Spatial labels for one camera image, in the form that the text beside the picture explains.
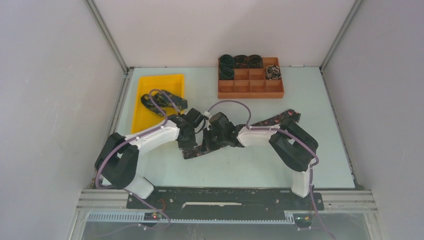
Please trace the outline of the dark floral red-dotted tie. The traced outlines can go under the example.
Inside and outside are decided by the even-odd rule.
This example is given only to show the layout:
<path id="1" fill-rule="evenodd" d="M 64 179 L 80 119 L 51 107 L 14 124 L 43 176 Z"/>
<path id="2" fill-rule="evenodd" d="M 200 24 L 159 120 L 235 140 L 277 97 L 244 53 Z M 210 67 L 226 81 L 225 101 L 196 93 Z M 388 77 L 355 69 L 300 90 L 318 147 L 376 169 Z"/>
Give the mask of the dark floral red-dotted tie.
<path id="1" fill-rule="evenodd" d="M 281 121 L 283 120 L 292 120 L 296 123 L 298 123 L 301 119 L 301 113 L 293 110 L 293 109 L 288 109 L 285 110 L 284 112 L 277 114 L 273 117 L 270 117 L 268 119 L 264 119 L 262 121 L 256 122 L 254 124 L 252 124 L 252 126 L 254 127 L 265 127 L 265 126 L 273 126 L 276 124 L 279 124 Z M 183 158 L 185 160 L 188 159 L 194 159 L 209 153 L 212 153 L 214 151 L 220 150 L 222 148 L 227 147 L 228 144 L 225 143 L 218 143 L 216 146 L 212 146 L 212 147 L 208 147 L 207 144 L 205 143 L 205 141 L 202 141 L 202 144 L 199 146 L 196 146 L 194 148 L 191 149 L 183 149 L 182 150 L 182 155 Z"/>

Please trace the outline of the white-patterned tie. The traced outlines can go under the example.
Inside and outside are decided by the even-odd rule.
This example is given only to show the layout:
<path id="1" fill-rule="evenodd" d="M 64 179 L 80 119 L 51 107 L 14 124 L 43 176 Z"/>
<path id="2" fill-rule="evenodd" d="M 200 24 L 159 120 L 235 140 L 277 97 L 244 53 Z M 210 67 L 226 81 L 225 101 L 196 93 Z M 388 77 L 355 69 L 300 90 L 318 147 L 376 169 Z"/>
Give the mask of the white-patterned tie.
<path id="1" fill-rule="evenodd" d="M 265 69 L 266 80 L 280 80 L 282 78 L 281 69 L 278 65 L 272 64 Z"/>

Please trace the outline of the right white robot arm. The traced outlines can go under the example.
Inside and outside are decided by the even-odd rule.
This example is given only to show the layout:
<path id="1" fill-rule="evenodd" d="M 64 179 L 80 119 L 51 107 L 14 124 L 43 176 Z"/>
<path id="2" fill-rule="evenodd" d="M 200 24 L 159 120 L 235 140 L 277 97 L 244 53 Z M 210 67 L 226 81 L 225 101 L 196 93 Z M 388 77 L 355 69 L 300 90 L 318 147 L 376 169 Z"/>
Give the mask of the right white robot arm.
<path id="1" fill-rule="evenodd" d="M 291 204 L 297 209 L 308 206 L 311 202 L 312 168 L 319 163 L 318 142 L 292 118 L 257 126 L 234 125 L 225 114 L 219 112 L 208 120 L 208 126 L 203 130 L 203 151 L 251 146 L 272 147 L 291 169 Z"/>

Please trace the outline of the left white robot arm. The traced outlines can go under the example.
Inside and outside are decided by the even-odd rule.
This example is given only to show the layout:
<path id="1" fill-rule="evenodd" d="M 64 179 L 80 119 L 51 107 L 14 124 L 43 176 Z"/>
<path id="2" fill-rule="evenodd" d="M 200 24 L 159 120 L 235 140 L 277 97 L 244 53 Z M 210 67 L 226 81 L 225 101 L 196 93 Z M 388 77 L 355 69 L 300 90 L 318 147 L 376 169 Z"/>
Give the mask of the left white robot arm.
<path id="1" fill-rule="evenodd" d="M 198 145 L 196 128 L 204 120 L 203 114 L 191 108 L 137 133 L 123 136 L 115 132 L 107 138 L 94 167 L 112 187 L 139 196 L 145 208 L 153 208 L 158 194 L 155 186 L 137 172 L 139 157 L 169 142 L 177 142 L 180 150 L 194 149 Z"/>

